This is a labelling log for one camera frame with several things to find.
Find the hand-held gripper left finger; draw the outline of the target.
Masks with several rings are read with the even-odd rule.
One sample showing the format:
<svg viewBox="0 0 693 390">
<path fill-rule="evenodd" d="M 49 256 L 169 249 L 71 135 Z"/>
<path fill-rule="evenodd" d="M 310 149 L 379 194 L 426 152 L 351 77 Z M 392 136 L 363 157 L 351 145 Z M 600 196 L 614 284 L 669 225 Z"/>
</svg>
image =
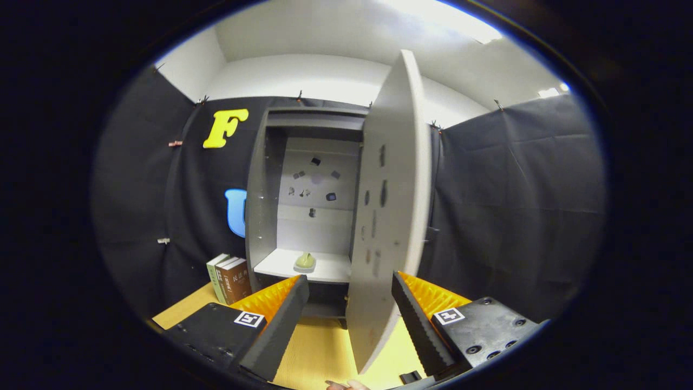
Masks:
<svg viewBox="0 0 693 390">
<path fill-rule="evenodd" d="M 272 382 L 308 299 L 309 280 L 294 276 L 231 306 L 208 303 L 162 334 L 218 373 Z"/>
</svg>

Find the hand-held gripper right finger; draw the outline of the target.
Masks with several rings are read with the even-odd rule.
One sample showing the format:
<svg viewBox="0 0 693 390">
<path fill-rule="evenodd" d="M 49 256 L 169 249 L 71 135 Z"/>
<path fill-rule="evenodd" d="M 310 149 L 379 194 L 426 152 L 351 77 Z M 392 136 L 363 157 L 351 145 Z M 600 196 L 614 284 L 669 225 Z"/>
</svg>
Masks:
<svg viewBox="0 0 693 390">
<path fill-rule="evenodd" d="M 470 300 L 401 271 L 392 276 L 392 296 L 426 375 L 436 380 L 487 366 L 548 324 L 496 298 Z"/>
</svg>

